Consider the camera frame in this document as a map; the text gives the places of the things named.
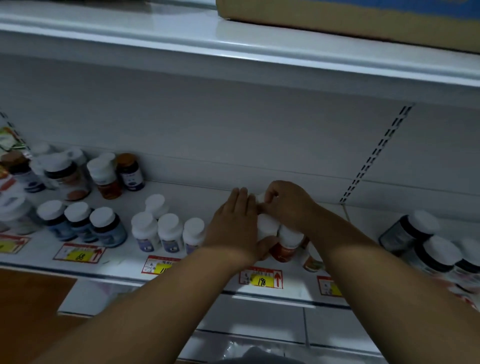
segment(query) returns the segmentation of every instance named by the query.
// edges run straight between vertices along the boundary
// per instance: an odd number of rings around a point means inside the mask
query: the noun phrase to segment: white bottle cap
[[[36,213],[45,221],[53,220],[62,216],[64,211],[65,205],[60,200],[44,202],[36,209]]]
[[[480,242],[472,238],[463,238],[459,242],[454,242],[460,249],[463,259],[467,262],[480,267]]]
[[[158,235],[163,240],[174,240],[181,236],[183,227],[175,214],[165,214],[158,219]]]
[[[418,231],[425,234],[435,234],[440,230],[437,218],[424,210],[415,210],[408,216],[408,222]]]
[[[262,192],[261,194],[256,195],[255,200],[257,204],[262,204],[263,202],[265,202],[265,192]]]
[[[43,154],[54,153],[53,147],[47,142],[35,143],[31,146],[30,150],[34,156],[41,156]]]
[[[303,240],[303,234],[301,232],[291,230],[285,225],[280,226],[278,237],[280,239],[280,244],[289,249],[294,249],[300,246],[301,241]]]
[[[53,153],[38,157],[43,169],[47,172],[58,172],[67,169],[72,161],[63,153]]]
[[[115,212],[110,207],[96,208],[90,214],[90,222],[96,228],[102,228],[110,225],[115,220]]]
[[[75,202],[68,206],[63,213],[68,221],[78,222],[89,217],[91,212],[92,209],[87,202]]]
[[[45,170],[43,169],[40,161],[37,158],[33,158],[30,161],[30,169],[35,173],[37,176],[45,176]]]
[[[320,254],[318,254],[318,251],[317,251],[317,249],[315,248],[315,246],[313,245],[312,242],[309,242],[307,244],[307,252],[317,262],[323,262],[322,258],[320,257]]]
[[[162,194],[153,194],[145,200],[145,211],[150,212],[156,219],[166,214],[168,210],[169,206],[165,203],[165,197]]]
[[[132,228],[143,231],[151,230],[152,227],[156,230],[156,221],[151,213],[143,211],[133,216]]]
[[[68,157],[68,159],[75,162],[77,166],[82,166],[87,162],[87,157],[80,148],[69,148],[64,151],[64,154]]]
[[[183,226],[183,241],[188,245],[199,245],[205,239],[205,223],[201,218],[191,218]]]
[[[112,164],[105,158],[95,158],[87,163],[87,169],[96,183],[109,184],[117,179]]]
[[[12,221],[25,215],[32,204],[23,194],[12,194],[0,198],[0,221]]]
[[[257,227],[260,240],[270,235],[276,236],[278,228],[280,227],[280,222],[268,214],[260,214],[258,215]]]
[[[438,235],[432,236],[423,244],[423,248],[429,256],[438,263],[453,266],[462,260],[462,252],[451,241]]]
[[[108,160],[112,164],[113,168],[117,166],[117,156],[115,155],[115,153],[112,153],[112,152],[101,153],[98,156],[98,158]]]

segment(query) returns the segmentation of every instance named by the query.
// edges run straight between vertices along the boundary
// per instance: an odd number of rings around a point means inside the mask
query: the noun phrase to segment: price tag holder
[[[180,261],[178,258],[169,258],[166,256],[149,255],[142,273],[145,274],[162,274],[170,268],[175,262]]]
[[[240,272],[239,283],[282,290],[283,272],[281,270],[250,267]]]
[[[320,294],[322,296],[343,297],[333,279],[328,276],[317,276]]]
[[[102,257],[105,249],[103,246],[65,243],[53,259],[96,264]]]
[[[24,236],[0,234],[0,253],[17,254],[29,240]]]

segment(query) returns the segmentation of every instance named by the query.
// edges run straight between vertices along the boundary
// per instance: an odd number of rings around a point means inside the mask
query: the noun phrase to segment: person
[[[268,237],[257,243],[257,208],[310,238],[390,364],[480,358],[478,312],[320,207],[301,187],[275,181],[258,207],[247,189],[234,189],[213,216],[201,248],[77,328],[35,363],[175,362],[227,282],[277,242]]]

